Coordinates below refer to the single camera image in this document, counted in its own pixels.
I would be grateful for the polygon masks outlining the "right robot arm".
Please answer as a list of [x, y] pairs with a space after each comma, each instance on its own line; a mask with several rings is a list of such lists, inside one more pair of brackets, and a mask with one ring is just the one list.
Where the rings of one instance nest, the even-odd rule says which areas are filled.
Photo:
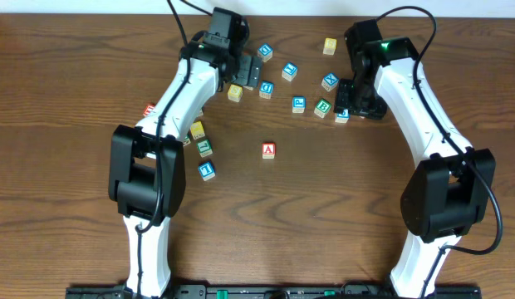
[[408, 234], [387, 291], [434, 297], [447, 254], [459, 250], [493, 199], [495, 158], [453, 125], [424, 76], [424, 53], [409, 38], [383, 38], [375, 19], [354, 23], [344, 38], [353, 77], [340, 80], [334, 111], [371, 120], [392, 112], [415, 166], [400, 198]]

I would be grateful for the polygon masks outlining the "red A block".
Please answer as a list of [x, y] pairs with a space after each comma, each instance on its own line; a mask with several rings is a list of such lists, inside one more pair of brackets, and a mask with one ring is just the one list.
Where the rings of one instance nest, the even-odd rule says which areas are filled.
[[274, 159], [276, 155], [276, 145], [274, 143], [262, 144], [262, 157], [264, 159]]

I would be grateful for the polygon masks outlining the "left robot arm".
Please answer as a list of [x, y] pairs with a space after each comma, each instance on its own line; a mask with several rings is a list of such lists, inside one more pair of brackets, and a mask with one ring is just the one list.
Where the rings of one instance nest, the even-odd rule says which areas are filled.
[[224, 84], [258, 85], [262, 59], [244, 53], [246, 17], [216, 7], [208, 30], [185, 40], [178, 69], [154, 108], [135, 126], [119, 125], [110, 147], [108, 194], [129, 234], [127, 298], [161, 298], [170, 282], [169, 222], [186, 187], [184, 138]]

